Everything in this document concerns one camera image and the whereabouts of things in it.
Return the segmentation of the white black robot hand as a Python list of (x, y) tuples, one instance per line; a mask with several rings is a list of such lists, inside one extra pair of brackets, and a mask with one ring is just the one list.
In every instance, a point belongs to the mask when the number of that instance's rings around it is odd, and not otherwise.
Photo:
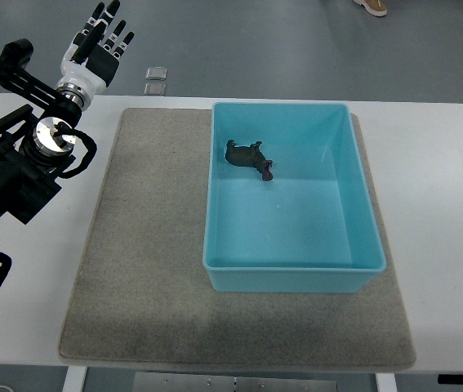
[(62, 58), (60, 63), (62, 76), (56, 84), (57, 90), (64, 90), (65, 86), (70, 89), (69, 86), (72, 85), (81, 93), (102, 93), (113, 81), (119, 60), (135, 36), (133, 32), (129, 32), (114, 48), (118, 37), (126, 27), (127, 22), (121, 20), (103, 45), (98, 45), (119, 7), (119, 0), (113, 0), (107, 5), (103, 2), (97, 4), (84, 25), (83, 31), (86, 33), (82, 41), (79, 44), (72, 42)]

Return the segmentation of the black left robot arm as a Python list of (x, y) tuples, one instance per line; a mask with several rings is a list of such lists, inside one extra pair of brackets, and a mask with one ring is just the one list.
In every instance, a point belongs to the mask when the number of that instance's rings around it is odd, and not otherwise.
[(55, 87), (26, 70), (33, 54), (29, 40), (3, 48), (0, 85), (28, 104), (0, 118), (0, 217), (10, 213), (28, 223), (60, 191), (57, 179), (80, 174), (95, 157), (96, 143), (77, 125), (113, 81), (134, 37), (124, 31), (124, 20), (110, 28), (119, 7), (118, 1), (97, 5), (70, 43)]

